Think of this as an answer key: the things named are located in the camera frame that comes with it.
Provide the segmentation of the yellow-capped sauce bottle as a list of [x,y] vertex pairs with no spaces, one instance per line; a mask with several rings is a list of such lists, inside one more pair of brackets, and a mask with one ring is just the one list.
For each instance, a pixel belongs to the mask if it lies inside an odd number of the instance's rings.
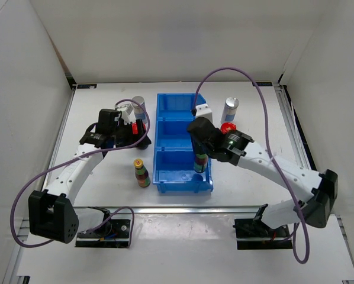
[[197,173],[203,173],[206,170],[208,163],[207,154],[196,154],[194,157],[194,170]]
[[142,159],[135,159],[133,164],[138,185],[142,188],[148,187],[150,185],[149,173]]

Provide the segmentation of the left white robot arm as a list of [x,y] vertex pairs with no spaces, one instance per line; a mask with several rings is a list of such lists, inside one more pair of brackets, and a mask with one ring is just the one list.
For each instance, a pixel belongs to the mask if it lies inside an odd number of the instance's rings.
[[124,111],[102,109],[98,121],[91,124],[79,140],[75,161],[65,166],[52,183],[41,192],[33,191],[28,198],[30,233],[61,243],[69,243],[75,235],[92,231],[98,237],[112,234],[109,212],[93,208],[87,214],[77,214],[73,207],[78,192],[103,161],[110,149],[134,145],[145,149],[151,141],[141,119],[126,122]]

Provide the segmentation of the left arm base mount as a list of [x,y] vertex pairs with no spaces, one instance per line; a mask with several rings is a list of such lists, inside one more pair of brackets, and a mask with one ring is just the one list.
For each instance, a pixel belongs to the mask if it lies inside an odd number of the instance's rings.
[[103,221],[109,220],[101,227],[78,233],[76,248],[92,249],[129,249],[132,242],[134,228],[134,210],[128,206],[111,212],[109,209],[89,207],[104,214]]

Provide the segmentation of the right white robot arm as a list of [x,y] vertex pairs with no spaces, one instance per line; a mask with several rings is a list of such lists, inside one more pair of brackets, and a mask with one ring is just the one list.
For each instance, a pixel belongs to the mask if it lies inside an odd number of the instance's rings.
[[283,225],[304,221],[314,228],[327,225],[337,198],[334,171],[305,169],[281,157],[270,156],[251,136],[230,130],[222,133],[210,120],[198,117],[187,127],[194,152],[260,174],[293,193],[288,201],[262,205],[248,225],[240,229],[255,237],[267,237]]

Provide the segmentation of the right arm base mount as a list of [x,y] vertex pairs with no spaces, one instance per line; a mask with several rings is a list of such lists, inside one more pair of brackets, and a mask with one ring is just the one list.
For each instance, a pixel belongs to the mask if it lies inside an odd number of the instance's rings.
[[268,204],[262,205],[255,217],[237,218],[233,228],[238,250],[289,250],[292,249],[292,234],[287,225],[272,229],[261,222]]

